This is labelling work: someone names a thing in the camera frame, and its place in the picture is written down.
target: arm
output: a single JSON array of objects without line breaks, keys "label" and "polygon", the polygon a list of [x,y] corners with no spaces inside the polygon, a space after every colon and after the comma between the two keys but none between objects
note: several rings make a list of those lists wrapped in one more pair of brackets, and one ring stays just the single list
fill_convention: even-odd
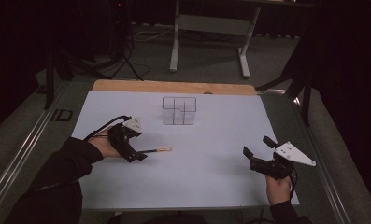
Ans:
[{"label": "arm", "polygon": [[270,212],[278,224],[311,224],[307,217],[298,217],[290,201],[291,179],[274,179],[266,176],[267,198],[272,205]]},{"label": "arm", "polygon": [[92,171],[93,163],[119,156],[104,137],[88,142],[68,138],[59,151],[49,156],[5,223],[78,224],[82,206],[78,180]]}]

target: desk leg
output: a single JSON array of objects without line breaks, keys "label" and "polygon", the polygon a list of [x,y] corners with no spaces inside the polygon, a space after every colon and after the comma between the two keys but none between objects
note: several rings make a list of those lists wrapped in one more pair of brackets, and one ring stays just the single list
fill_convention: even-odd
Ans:
[{"label": "desk leg", "polygon": [[177,72],[178,64],[178,33],[179,33],[179,1],[176,1],[176,18],[174,19],[174,44],[173,51],[171,52],[170,72]]},{"label": "desk leg", "polygon": [[260,7],[255,8],[252,21],[250,22],[250,28],[249,28],[249,31],[247,32],[246,43],[244,44],[243,48],[238,49],[238,57],[240,59],[243,77],[250,77],[250,70],[249,70],[249,64],[247,63],[246,52],[247,52],[247,48],[249,47],[249,43],[252,38],[252,33],[254,32],[254,28],[257,23],[257,19],[258,19],[258,15],[260,11],[261,11]]}]

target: person's left hand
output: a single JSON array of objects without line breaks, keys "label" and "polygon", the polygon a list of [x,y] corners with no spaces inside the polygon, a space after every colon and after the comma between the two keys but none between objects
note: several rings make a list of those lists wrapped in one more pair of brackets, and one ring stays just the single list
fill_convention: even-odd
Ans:
[{"label": "person's left hand", "polygon": [[103,157],[121,157],[121,154],[109,143],[108,140],[108,130],[111,129],[112,126],[107,127],[100,133],[98,133],[95,137],[89,139],[89,143],[97,147],[97,149],[103,154]]}]

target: black sleeve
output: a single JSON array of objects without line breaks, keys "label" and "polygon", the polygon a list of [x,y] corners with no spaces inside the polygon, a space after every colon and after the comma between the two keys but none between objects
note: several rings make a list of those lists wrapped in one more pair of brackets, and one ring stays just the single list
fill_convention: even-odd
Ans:
[{"label": "black sleeve", "polygon": [[49,156],[5,223],[78,224],[82,207],[78,180],[92,171],[92,163],[102,159],[92,144],[68,138]]},{"label": "black sleeve", "polygon": [[311,224],[307,217],[298,217],[290,201],[270,207],[273,219],[278,224]]}]

